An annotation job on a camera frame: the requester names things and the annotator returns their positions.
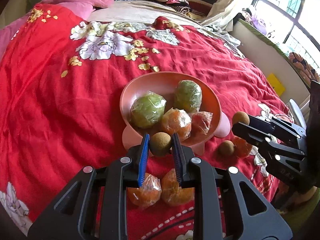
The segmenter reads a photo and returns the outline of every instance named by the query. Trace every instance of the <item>red bedspread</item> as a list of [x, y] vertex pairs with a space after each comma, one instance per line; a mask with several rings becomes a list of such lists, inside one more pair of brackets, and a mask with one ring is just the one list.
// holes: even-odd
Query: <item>red bedspread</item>
[[[35, 8], [0, 65], [0, 201], [25, 234], [83, 166], [126, 154], [119, 99], [139, 75], [159, 68], [200, 78], [229, 119], [240, 110], [262, 118], [286, 111], [256, 66], [194, 27], [164, 17], [152, 26], [87, 23], [58, 5]], [[278, 181], [256, 148], [243, 160], [216, 154], [231, 137], [212, 138], [204, 158], [237, 166], [271, 200]], [[147, 172], [162, 178], [173, 167], [171, 156], [150, 158]], [[144, 211], [128, 203], [127, 215], [130, 240], [192, 235], [193, 203], [170, 208], [160, 200]]]

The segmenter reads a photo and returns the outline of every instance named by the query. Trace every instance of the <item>plastic-wrapped green fruit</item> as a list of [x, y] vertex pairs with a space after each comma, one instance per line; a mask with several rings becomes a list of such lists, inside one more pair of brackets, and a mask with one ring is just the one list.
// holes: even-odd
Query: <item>plastic-wrapped green fruit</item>
[[191, 81], [179, 82], [174, 93], [174, 108], [183, 109], [188, 114], [199, 111], [202, 102], [201, 87]]
[[153, 92], [137, 98], [131, 107], [131, 120], [140, 128], [149, 128], [159, 122], [167, 101]]

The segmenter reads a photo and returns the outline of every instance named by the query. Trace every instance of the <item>bowl rim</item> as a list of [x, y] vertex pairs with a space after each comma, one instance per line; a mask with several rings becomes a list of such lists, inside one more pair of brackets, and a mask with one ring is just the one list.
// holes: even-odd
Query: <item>bowl rim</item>
[[124, 113], [122, 112], [122, 107], [121, 107], [121, 106], [122, 106], [123, 95], [124, 95], [124, 92], [125, 92], [126, 88], [127, 88], [132, 82], [134, 82], [136, 79], [142, 78], [142, 77], [144, 77], [144, 76], [156, 75], [156, 74], [160, 74], [160, 73], [180, 74], [180, 75], [183, 75], [183, 76], [191, 77], [191, 78], [196, 79], [196, 80], [198, 80], [199, 82], [205, 84], [205, 85], [211, 90], [211, 92], [215, 95], [215, 97], [217, 98], [217, 101], [218, 101], [218, 105], [219, 105], [219, 109], [220, 109], [220, 119], [219, 119], [217, 128], [219, 127], [219, 125], [220, 125], [220, 123], [221, 123], [222, 109], [221, 109], [221, 104], [220, 104], [219, 98], [217, 97], [216, 93], [211, 89], [211, 87], [209, 87], [209, 86], [208, 86], [205, 82], [203, 82], [201, 79], [199, 79], [199, 78], [197, 78], [197, 77], [194, 77], [194, 76], [191, 76], [191, 75], [189, 75], [189, 74], [185, 74], [185, 73], [181, 73], [181, 72], [174, 72], [174, 71], [160, 71], [160, 72], [152, 72], [152, 73], [143, 74], [143, 75], [140, 75], [140, 76], [132, 79], [132, 80], [123, 88], [123, 90], [122, 90], [122, 92], [121, 92], [121, 96], [120, 96], [119, 108], [120, 108], [120, 112], [121, 112], [122, 119], [124, 120], [126, 126], [129, 126], [129, 127], [134, 131], [134, 133], [136, 133], [136, 134], [138, 134], [139, 136], [141, 136], [141, 135], [130, 125], [130, 123], [129, 123], [129, 122], [127, 121], [127, 119], [125, 118]]

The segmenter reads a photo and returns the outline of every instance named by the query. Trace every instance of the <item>silver screw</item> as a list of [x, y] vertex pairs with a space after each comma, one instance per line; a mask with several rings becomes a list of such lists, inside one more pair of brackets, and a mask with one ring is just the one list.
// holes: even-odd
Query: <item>silver screw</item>
[[122, 157], [122, 158], [120, 159], [120, 161], [121, 161], [122, 163], [128, 163], [130, 160], [131, 160], [131, 159], [130, 159], [129, 157]]
[[90, 173], [90, 172], [92, 172], [93, 171], [93, 168], [91, 167], [91, 166], [85, 166], [84, 168], [83, 168], [83, 172], [84, 173]]
[[237, 167], [231, 166], [228, 168], [228, 171], [232, 174], [237, 174], [239, 170]]
[[195, 163], [195, 164], [199, 164], [199, 163], [201, 162], [201, 159], [198, 158], [198, 157], [193, 157], [193, 158], [191, 159], [191, 161], [192, 161], [193, 163]]

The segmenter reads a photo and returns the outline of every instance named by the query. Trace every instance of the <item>window frame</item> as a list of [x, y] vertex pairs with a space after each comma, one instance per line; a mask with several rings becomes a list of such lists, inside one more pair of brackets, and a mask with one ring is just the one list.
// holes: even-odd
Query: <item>window frame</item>
[[283, 14], [285, 17], [289, 18], [292, 22], [293, 25], [291, 27], [291, 30], [289, 31], [289, 33], [287, 34], [286, 38], [284, 39], [283, 43], [286, 43], [286, 41], [288, 40], [289, 36], [291, 35], [291, 32], [294, 28], [294, 26], [297, 26], [310, 40], [311, 42], [316, 46], [316, 48], [320, 51], [320, 44], [316, 41], [316, 39], [299, 23], [299, 18], [303, 9], [303, 5], [304, 5], [304, 1], [305, 0], [301, 0], [298, 12], [296, 17], [292, 17], [290, 14], [288, 14], [286, 11], [282, 10], [280, 7], [276, 6], [275, 4], [271, 3], [268, 0], [252, 0], [251, 5], [256, 6], [258, 1], [262, 1], [264, 3], [266, 3], [267, 5], [271, 6], [273, 9], [277, 10], [278, 12], [280, 12], [281, 14]]

